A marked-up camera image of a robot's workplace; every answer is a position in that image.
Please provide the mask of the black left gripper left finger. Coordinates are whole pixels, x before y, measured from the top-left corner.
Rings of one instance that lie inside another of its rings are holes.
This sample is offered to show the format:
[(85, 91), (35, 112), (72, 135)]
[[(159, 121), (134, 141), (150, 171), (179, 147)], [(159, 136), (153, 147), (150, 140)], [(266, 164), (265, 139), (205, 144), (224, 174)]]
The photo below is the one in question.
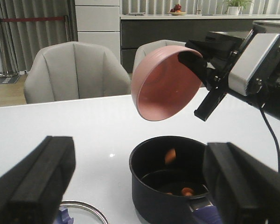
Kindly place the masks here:
[(76, 167), (72, 137), (47, 136), (0, 177), (0, 224), (51, 224)]

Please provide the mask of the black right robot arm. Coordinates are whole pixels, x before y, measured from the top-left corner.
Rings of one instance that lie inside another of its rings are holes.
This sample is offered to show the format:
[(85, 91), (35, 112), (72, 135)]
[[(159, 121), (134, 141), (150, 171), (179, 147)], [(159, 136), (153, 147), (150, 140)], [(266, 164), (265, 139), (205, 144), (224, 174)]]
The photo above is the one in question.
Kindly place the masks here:
[(200, 53), (178, 54), (178, 61), (202, 81), (208, 94), (194, 114), (207, 120), (227, 94), (280, 120), (280, 33), (254, 25), (237, 46), (231, 40), (186, 46)]

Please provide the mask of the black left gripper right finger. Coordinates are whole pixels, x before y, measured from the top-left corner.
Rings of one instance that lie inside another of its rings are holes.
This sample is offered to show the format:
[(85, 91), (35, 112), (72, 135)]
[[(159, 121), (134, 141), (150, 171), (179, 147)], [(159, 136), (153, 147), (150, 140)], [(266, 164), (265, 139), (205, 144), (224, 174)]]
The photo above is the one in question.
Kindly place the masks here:
[(280, 173), (232, 143), (208, 143), (203, 176), (224, 224), (280, 224)]

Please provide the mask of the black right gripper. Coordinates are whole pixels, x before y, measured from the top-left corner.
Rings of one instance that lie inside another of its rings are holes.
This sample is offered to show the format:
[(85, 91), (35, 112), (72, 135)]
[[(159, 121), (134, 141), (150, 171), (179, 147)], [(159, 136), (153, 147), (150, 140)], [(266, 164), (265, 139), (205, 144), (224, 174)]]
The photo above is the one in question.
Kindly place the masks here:
[[(206, 121), (227, 92), (242, 96), (228, 86), (231, 69), (257, 34), (268, 34), (264, 27), (255, 25), (243, 39), (231, 35), (208, 34), (205, 41), (189, 40), (186, 47), (197, 50), (203, 57), (190, 51), (178, 54), (178, 61), (189, 68), (209, 90), (194, 115)], [(280, 96), (280, 36), (248, 84), (247, 96)]]

